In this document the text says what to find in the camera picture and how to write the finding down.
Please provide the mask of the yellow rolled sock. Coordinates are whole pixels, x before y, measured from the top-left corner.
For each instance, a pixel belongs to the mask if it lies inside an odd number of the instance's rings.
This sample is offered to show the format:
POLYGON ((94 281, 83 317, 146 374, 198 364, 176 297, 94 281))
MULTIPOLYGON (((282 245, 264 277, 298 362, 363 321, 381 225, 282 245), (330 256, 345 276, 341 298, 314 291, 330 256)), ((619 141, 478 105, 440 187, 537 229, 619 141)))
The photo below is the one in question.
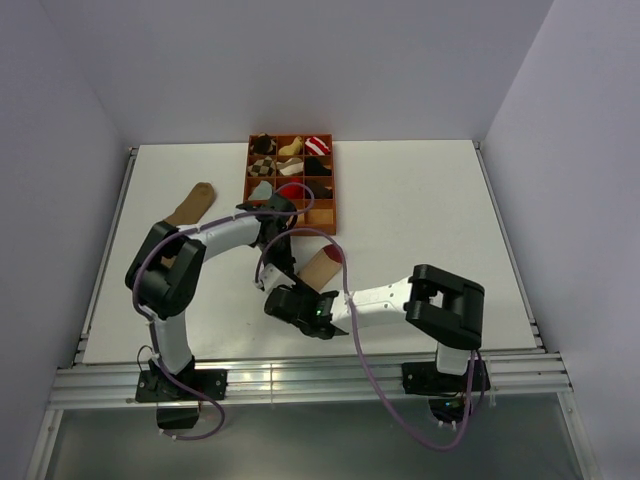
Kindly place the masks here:
POLYGON ((303 150, 304 142, 301 136, 293 137, 288 143, 285 142, 284 137, 280 137, 280 140, 282 145, 278 149, 278 154, 281 156, 298 155, 303 150))

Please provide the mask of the aluminium front rail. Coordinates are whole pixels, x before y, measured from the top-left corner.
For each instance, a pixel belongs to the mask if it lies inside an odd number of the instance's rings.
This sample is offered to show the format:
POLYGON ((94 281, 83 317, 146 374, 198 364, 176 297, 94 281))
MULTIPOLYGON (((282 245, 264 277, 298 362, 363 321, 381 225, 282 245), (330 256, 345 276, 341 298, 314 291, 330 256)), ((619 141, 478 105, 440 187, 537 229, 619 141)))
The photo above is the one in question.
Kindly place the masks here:
MULTIPOLYGON (((482 354, 494 395, 568 393, 573 390, 558 353, 482 354)), ((224 369, 224 405, 375 400, 356 357, 203 362, 199 370, 224 369)), ((134 408, 139 369, 134 364, 78 364, 56 373, 49 410, 134 408)))

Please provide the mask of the light blue rolled sock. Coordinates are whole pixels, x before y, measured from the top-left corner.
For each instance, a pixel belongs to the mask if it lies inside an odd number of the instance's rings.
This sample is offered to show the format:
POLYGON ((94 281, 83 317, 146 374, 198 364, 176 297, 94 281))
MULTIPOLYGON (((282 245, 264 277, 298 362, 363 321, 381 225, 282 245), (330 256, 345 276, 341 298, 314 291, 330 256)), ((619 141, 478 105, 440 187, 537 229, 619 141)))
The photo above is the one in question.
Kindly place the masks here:
POLYGON ((273 186, 267 181, 257 184, 248 196, 249 201, 267 201, 273 194, 273 186))

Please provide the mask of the dark brown black rolled sock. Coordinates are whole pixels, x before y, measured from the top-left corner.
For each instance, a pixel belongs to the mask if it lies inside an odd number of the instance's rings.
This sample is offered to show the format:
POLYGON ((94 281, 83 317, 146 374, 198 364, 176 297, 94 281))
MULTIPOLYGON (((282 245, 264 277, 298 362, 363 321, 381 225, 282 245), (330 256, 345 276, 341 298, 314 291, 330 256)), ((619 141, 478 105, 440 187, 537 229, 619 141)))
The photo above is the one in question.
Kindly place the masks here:
POLYGON ((307 179, 306 186, 311 190, 316 199, 332 199, 333 189, 326 182, 320 182, 314 179, 307 179))

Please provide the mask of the beige maroon striped sock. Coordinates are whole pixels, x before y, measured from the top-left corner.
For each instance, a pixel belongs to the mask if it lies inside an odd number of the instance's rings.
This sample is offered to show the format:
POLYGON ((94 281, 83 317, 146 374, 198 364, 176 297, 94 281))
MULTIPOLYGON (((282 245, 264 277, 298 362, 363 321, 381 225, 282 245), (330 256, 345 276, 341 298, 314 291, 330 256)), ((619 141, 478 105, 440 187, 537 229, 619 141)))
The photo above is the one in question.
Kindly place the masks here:
POLYGON ((312 289, 321 292, 342 269, 338 249, 328 244, 320 249, 298 272, 298 277, 312 289))

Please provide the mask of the black box under rail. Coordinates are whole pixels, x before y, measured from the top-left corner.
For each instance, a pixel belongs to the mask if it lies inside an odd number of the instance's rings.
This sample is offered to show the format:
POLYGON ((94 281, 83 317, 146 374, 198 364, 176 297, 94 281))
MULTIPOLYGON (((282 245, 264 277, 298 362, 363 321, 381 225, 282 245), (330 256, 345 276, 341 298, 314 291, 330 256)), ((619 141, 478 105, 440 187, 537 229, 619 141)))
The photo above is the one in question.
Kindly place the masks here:
POLYGON ((190 430, 199 420, 198 407, 158 407, 156 424, 162 430, 190 430))

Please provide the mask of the orange wooden compartment tray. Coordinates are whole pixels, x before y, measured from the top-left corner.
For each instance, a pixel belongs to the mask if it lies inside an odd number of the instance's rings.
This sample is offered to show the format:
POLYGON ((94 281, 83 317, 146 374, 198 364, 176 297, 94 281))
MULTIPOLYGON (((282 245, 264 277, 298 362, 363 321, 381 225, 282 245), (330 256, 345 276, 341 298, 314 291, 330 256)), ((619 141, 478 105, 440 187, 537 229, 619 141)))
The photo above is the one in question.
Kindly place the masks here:
POLYGON ((264 205, 275 192, 297 210, 298 227, 337 233, 333 137, 329 133, 269 134, 249 137, 243 201, 264 205))

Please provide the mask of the checkered rolled sock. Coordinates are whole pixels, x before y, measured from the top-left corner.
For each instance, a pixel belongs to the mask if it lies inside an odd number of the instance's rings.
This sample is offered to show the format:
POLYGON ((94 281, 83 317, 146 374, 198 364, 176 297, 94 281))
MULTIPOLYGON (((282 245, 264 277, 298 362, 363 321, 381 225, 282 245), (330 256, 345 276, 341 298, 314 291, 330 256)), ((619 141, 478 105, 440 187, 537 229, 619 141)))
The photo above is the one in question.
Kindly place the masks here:
POLYGON ((270 156, 254 159, 247 167, 250 177, 272 177, 275 175, 276 163, 270 156))

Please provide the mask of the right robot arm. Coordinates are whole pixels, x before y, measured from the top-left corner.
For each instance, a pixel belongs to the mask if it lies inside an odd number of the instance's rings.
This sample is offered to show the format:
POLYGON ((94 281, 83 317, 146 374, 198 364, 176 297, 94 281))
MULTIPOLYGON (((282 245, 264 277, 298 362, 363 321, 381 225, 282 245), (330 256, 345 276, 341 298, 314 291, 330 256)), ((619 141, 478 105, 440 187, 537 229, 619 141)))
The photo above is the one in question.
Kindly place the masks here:
POLYGON ((319 293, 272 264, 258 275, 267 294, 264 312, 320 340, 351 334, 356 327, 407 323, 436 341, 435 383, 452 390, 468 374, 471 354, 482 345, 485 289, 432 265, 367 290, 319 293))

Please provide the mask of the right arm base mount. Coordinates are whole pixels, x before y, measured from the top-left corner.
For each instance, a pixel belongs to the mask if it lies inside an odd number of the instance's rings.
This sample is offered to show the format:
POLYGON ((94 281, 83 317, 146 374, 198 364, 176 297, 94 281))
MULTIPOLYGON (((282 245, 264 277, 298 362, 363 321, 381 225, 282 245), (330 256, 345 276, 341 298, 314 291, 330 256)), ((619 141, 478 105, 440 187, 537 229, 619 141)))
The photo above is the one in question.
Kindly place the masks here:
MULTIPOLYGON (((467 390, 467 374, 457 376, 439 373, 434 361, 403 363, 401 373, 402 387, 407 395, 441 396, 467 390)), ((485 362, 476 360, 471 392, 487 392, 490 388, 485 362)))

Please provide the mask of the red white striped rolled sock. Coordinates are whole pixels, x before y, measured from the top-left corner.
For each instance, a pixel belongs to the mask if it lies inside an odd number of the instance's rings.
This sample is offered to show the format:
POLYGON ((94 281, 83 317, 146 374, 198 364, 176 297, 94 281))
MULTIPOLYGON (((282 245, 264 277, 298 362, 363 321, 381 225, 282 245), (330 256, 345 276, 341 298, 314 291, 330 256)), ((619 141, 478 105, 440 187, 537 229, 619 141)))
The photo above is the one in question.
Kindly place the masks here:
POLYGON ((330 146, 319 136, 307 137, 304 145, 307 155, 327 156, 331 153, 330 146))

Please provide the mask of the beige brown striped rolled sock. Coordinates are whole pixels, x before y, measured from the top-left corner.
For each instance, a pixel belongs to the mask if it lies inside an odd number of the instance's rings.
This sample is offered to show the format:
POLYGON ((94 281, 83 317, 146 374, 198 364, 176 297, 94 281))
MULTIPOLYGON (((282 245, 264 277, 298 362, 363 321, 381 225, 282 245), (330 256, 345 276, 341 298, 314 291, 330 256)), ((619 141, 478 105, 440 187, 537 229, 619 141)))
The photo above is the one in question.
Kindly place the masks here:
POLYGON ((304 172, 304 160, 300 157, 290 157, 276 163, 277 174, 280 176, 296 176, 304 172))

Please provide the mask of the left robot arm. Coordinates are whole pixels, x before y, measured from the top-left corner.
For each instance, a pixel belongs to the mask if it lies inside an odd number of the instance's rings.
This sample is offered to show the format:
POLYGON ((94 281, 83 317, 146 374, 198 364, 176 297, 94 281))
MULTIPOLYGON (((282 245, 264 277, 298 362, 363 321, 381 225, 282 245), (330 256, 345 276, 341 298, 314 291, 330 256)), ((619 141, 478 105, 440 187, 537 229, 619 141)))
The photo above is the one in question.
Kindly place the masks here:
POLYGON ((297 223, 301 214, 278 193, 264 205, 240 204, 223 218, 205 224, 155 223, 126 275, 134 310, 143 316, 151 338, 150 369, 159 388, 183 399, 195 386, 195 358, 186 331, 186 310, 205 262, 238 247, 264 249, 297 223))

